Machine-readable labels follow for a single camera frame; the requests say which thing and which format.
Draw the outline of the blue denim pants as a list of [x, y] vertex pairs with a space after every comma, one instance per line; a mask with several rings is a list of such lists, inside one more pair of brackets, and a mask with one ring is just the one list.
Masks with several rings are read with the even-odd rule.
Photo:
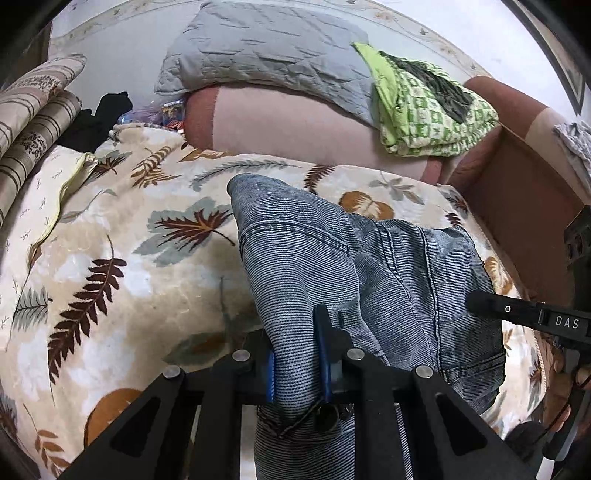
[[502, 326], [469, 313], [493, 284], [469, 234], [349, 214], [266, 176], [228, 183], [239, 251], [276, 355], [273, 404], [259, 409], [260, 479], [349, 479], [355, 418], [322, 402], [312, 311], [394, 368], [427, 365], [477, 412], [505, 378]]

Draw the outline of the brown wooden headboard panel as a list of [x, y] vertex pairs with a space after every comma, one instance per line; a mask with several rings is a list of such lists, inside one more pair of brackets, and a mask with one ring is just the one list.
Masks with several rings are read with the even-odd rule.
[[512, 261], [530, 298], [571, 304], [563, 234], [583, 202], [552, 166], [497, 127], [462, 157], [448, 183]]

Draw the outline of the beige leaf-print blanket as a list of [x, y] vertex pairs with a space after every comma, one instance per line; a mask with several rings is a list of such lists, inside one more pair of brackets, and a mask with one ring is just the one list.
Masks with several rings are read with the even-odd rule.
[[256, 328], [225, 187], [259, 173], [374, 220], [464, 227], [499, 294], [510, 261], [451, 186], [353, 164], [183, 146], [177, 134], [118, 127], [60, 216], [33, 205], [70, 168], [52, 153], [6, 227], [1, 273], [3, 451], [54, 479], [171, 361], [197, 370]]

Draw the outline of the green patterned folded cloth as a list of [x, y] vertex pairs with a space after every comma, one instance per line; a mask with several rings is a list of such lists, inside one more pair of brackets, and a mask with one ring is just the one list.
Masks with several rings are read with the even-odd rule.
[[391, 55], [369, 44], [356, 52], [372, 74], [381, 143], [400, 157], [454, 157], [499, 125], [496, 109], [439, 66]]

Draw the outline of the pink sofa backrest cushion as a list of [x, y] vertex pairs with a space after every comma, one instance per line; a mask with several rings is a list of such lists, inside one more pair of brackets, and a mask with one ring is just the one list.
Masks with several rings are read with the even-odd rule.
[[488, 171], [535, 177], [548, 163], [524, 140], [545, 105], [486, 76], [466, 82], [499, 114], [501, 124], [457, 157], [389, 154], [379, 132], [332, 104], [259, 86], [211, 86], [189, 95], [188, 143], [232, 154], [256, 153], [318, 165], [353, 165], [396, 173], [428, 184], [465, 188]]

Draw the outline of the black garment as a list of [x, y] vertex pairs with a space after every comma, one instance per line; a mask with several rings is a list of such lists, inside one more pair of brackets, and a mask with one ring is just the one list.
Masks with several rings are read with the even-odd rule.
[[118, 118], [132, 108], [133, 104], [126, 91], [105, 94], [94, 113], [90, 109], [79, 112], [56, 144], [81, 153], [94, 153], [107, 139]]

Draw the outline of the colourful small packets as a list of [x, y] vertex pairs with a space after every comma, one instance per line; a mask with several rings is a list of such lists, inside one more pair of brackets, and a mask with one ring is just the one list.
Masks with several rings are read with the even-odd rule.
[[119, 116], [118, 124], [142, 123], [184, 133], [185, 101], [151, 102], [148, 106], [132, 109]]

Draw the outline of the grey quilted pillow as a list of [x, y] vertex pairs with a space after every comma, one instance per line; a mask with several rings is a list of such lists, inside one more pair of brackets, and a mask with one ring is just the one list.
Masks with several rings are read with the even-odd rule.
[[318, 97], [377, 127], [373, 77], [355, 48], [368, 41], [332, 15], [208, 1], [168, 48], [154, 90], [170, 97], [213, 84], [264, 85]]

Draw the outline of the striped beige lower cushion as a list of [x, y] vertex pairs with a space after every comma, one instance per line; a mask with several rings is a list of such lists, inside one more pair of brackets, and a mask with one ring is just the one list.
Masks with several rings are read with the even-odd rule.
[[54, 96], [25, 126], [1, 157], [1, 223], [35, 165], [73, 123], [80, 99], [69, 91]]

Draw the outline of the striped beige cushion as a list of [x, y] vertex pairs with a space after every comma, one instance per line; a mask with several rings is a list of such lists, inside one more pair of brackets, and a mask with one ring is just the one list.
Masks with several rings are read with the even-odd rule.
[[1, 155], [50, 99], [62, 92], [84, 69], [86, 57], [71, 54], [46, 61], [1, 92]]
[[25, 126], [1, 157], [1, 223], [35, 165], [73, 123], [80, 99], [69, 91], [54, 96]]

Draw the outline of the striped beige upper cushion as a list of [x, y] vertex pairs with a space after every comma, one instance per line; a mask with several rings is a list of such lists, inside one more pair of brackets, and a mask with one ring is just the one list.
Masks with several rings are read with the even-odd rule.
[[1, 92], [1, 155], [50, 99], [62, 92], [84, 69], [86, 57], [71, 54], [46, 61]]

